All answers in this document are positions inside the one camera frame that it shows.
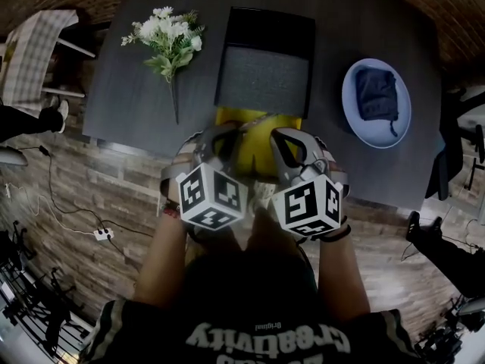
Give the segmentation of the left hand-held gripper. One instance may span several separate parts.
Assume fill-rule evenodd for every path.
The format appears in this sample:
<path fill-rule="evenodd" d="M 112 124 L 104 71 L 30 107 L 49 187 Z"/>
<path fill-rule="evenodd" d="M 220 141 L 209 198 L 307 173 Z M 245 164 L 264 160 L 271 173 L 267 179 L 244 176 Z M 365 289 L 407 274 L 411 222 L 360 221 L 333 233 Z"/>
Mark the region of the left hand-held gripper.
<path fill-rule="evenodd" d="M 186 161 L 161 170 L 160 194 L 168 201 L 175 183 L 176 210 L 189 226 L 219 231 L 245 218 L 248 187 L 235 178 L 239 146 L 237 124 L 209 127 L 183 142 Z"/>

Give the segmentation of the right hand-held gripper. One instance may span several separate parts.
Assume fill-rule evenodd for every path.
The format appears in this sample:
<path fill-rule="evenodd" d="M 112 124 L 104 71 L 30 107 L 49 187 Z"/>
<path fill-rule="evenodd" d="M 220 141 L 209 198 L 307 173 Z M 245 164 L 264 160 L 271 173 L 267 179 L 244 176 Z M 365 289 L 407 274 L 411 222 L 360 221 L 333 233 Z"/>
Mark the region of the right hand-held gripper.
<path fill-rule="evenodd" d="M 278 127 L 271 131 L 270 145 L 281 186 L 271 201 L 281 228 L 301 240 L 347 237 L 342 204 L 348 175 L 323 141 L 303 130 Z"/>

